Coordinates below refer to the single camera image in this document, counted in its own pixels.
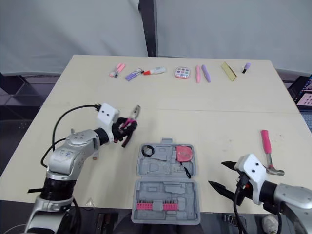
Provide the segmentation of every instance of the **black cable wire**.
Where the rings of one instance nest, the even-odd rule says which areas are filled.
[[[55,142],[54,145],[56,145],[57,143],[59,143],[59,142],[61,142],[61,141],[63,141],[63,140],[66,140],[66,138],[62,138],[62,139],[58,140],[57,142]],[[42,166],[44,166],[45,168],[48,168],[48,166],[45,165],[43,161],[44,161],[45,157],[47,157],[47,155],[48,155],[48,153],[50,152],[51,149],[52,149],[52,145],[51,145],[50,148],[45,152],[45,154],[43,155],[43,157],[42,157],[42,159],[41,159],[41,161],[40,161],[40,164],[41,164]]]
[[[72,111],[74,111],[74,110],[77,110],[77,109],[80,109],[80,108],[84,108],[84,107],[95,107],[97,110],[100,109],[100,105],[96,104],[96,105],[77,106],[77,107],[75,107],[75,108],[72,108],[72,109],[66,111],[66,112],[57,120],[57,123],[55,124],[54,129],[53,129],[53,133],[52,133],[52,148],[53,148],[53,151],[55,150],[55,144],[56,144],[56,143],[55,143],[55,132],[56,132],[56,130],[57,130],[57,126],[58,126],[59,122],[61,121],[61,119],[62,119],[65,115],[67,115],[69,112],[72,112]]]
[[[76,213],[75,213],[75,217],[76,217],[76,234],[80,233],[81,230],[81,221],[82,221],[82,217],[81,217],[81,211],[79,209],[79,206],[75,200],[75,198],[73,198],[73,203],[75,205],[75,209],[76,209]]]
[[[282,216],[280,213],[277,213],[277,218],[278,218],[278,229],[277,229],[277,234],[280,234],[282,231]]]
[[[239,234],[241,234],[241,231],[243,231],[244,234],[248,234],[248,232],[245,229],[245,226],[242,224],[242,221],[239,218],[239,214],[237,211],[237,199],[238,199],[239,192],[240,192],[240,187],[237,187],[235,191],[234,201],[233,201],[233,209],[234,209],[235,217],[236,217],[237,224],[238,224]]]

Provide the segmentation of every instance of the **purple pen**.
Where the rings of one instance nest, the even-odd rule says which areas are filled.
[[[144,71],[141,68],[136,69],[134,72],[126,76],[127,81],[131,81],[133,78],[137,77],[139,74],[142,74]]]
[[[245,73],[247,70],[248,70],[248,68],[250,67],[250,62],[247,62],[246,63],[246,65],[245,65],[245,67],[244,67],[244,71],[243,71],[243,73]]]
[[[205,65],[201,65],[201,69],[203,70],[204,76],[206,78],[206,80],[210,83],[210,75],[207,72],[207,68]]]

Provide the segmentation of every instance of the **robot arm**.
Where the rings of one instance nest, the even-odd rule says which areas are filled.
[[[265,167],[255,155],[241,157],[238,162],[222,162],[240,176],[237,186],[241,186],[237,204],[245,197],[273,214],[284,214],[295,227],[297,234],[312,234],[312,191],[303,187],[274,184],[267,181]],[[234,201],[235,194],[225,186],[209,181],[218,193]]]
[[[95,130],[84,130],[72,133],[64,144],[50,156],[46,179],[42,189],[31,192],[41,192],[36,202],[25,232],[71,233],[69,229],[72,217],[69,209],[73,202],[73,191],[85,160],[93,155],[98,158],[98,149],[133,132],[135,127],[119,129],[117,122],[119,111],[108,104],[103,104],[97,116]]]

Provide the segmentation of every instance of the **gray tool case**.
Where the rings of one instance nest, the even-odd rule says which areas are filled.
[[[141,149],[145,145],[154,148],[155,152],[151,157],[142,154]],[[163,138],[160,144],[141,145],[137,162],[137,172],[141,179],[135,183],[131,215],[134,223],[200,223],[197,184],[186,176],[184,168],[176,160],[177,146],[192,149],[191,161],[183,162],[183,166],[191,176],[195,175],[195,152],[192,145],[173,144],[171,138]]]

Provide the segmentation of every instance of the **white table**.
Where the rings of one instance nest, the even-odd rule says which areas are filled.
[[[222,161],[254,153],[265,164],[261,129],[270,131],[273,162],[285,170],[285,176],[269,175],[268,180],[312,188],[307,176],[312,165],[312,135],[272,64],[251,61],[250,70],[243,75],[239,69],[246,61],[226,61],[238,75],[234,82],[221,70],[220,59],[74,56],[3,172],[0,199],[34,202],[37,194],[26,192],[43,186],[45,168],[39,161],[51,144],[56,120],[69,108],[98,102],[118,108],[121,116],[128,116],[136,104],[142,110],[125,149],[111,144],[101,148],[98,161],[86,160],[74,191],[81,206],[91,198],[97,207],[131,208],[134,182],[139,179],[139,146],[172,137],[175,143],[195,147],[198,173],[193,179],[199,187],[200,210],[233,212],[231,201],[219,195],[208,180],[234,190],[238,174],[221,165]],[[119,62],[127,64],[125,71],[117,79],[109,77],[108,72]],[[211,83],[203,77],[200,84],[195,83],[196,64],[206,64]],[[137,67],[161,65],[166,65],[167,73],[139,76],[130,82],[123,78]],[[190,79],[174,78],[179,65],[192,68]],[[71,128],[96,128],[95,118],[93,108],[72,112],[61,121],[56,139],[69,135]],[[239,211],[265,212],[247,199]]]

